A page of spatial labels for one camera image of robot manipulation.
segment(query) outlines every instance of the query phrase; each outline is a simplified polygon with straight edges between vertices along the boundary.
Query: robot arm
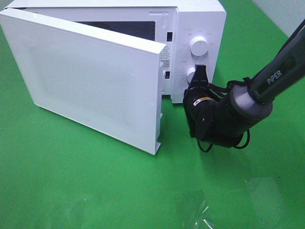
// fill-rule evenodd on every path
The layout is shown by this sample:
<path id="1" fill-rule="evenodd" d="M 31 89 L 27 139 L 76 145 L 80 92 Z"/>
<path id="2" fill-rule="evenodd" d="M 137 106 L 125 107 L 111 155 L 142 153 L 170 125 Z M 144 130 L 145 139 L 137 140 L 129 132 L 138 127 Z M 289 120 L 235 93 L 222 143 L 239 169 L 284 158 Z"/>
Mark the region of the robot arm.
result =
<path id="1" fill-rule="evenodd" d="M 277 56 L 254 78 L 229 81 L 226 88 L 208 82 L 204 65 L 197 65 L 184 92 L 183 106 L 191 137 L 224 147 L 244 148 L 249 129 L 269 116 L 272 101 L 305 75 L 305 20 Z M 247 141 L 237 146 L 244 133 Z"/>

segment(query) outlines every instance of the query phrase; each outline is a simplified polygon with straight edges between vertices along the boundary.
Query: wall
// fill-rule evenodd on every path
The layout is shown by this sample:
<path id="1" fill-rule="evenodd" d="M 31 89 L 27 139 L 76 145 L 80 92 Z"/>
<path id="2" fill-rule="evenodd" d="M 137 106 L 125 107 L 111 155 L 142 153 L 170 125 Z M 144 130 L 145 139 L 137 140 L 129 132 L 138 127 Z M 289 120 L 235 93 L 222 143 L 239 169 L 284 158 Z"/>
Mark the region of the wall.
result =
<path id="1" fill-rule="evenodd" d="M 0 0 L 0 11 L 3 10 L 8 4 L 10 4 L 13 0 Z"/>
<path id="2" fill-rule="evenodd" d="M 253 0 L 261 10 L 290 36 L 305 18 L 305 0 Z"/>

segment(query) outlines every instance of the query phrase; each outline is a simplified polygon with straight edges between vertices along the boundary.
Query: black cable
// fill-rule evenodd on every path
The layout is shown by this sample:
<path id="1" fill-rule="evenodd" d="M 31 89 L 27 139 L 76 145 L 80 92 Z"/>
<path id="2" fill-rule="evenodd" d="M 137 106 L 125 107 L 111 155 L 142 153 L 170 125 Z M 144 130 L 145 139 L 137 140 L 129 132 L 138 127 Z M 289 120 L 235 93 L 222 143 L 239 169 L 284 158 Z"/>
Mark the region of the black cable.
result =
<path id="1" fill-rule="evenodd" d="M 199 148 L 200 148 L 202 151 L 204 151 L 205 153 L 209 152 L 209 151 L 212 149 L 212 147 L 213 147 L 213 144 L 210 144 L 209 147 L 208 147 L 206 150 L 204 150 L 204 149 L 201 147 L 201 145 L 200 145 L 200 140 L 199 140 L 199 139 L 197 139 L 197 144 L 198 144 Z"/>
<path id="2" fill-rule="evenodd" d="M 235 149 L 243 149 L 243 148 L 246 148 L 247 145 L 249 144 L 250 142 L 250 129 L 247 130 L 247 140 L 246 140 L 246 143 L 243 145 L 243 146 L 234 146 Z"/>
<path id="3" fill-rule="evenodd" d="M 207 85 L 207 88 L 210 90 L 210 92 L 216 94 L 219 99 L 216 100 L 217 102 L 219 102 L 219 100 L 223 97 L 225 97 L 225 94 L 226 93 L 229 93 L 229 91 L 233 88 L 234 85 L 238 84 L 238 85 L 248 85 L 250 83 L 250 78 L 249 77 L 245 77 L 243 78 L 244 81 L 238 81 L 238 80 L 231 80 L 227 83 L 227 87 L 224 88 L 224 87 L 220 87 L 220 86 L 216 86 L 212 83 L 209 83 Z"/>

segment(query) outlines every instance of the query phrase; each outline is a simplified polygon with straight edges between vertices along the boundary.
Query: green tabletop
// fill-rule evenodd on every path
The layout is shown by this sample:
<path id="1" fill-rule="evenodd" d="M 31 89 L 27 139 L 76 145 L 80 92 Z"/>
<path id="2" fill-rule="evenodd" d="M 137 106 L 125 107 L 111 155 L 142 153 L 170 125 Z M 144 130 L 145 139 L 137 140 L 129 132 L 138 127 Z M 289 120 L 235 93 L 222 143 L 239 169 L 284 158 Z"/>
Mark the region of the green tabletop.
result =
<path id="1" fill-rule="evenodd" d="M 254 76 L 287 37 L 250 0 L 227 20 L 214 83 Z M 243 150 L 202 153 L 163 98 L 156 156 L 37 107 L 0 32 L 0 228 L 303 229 L 305 80 Z"/>

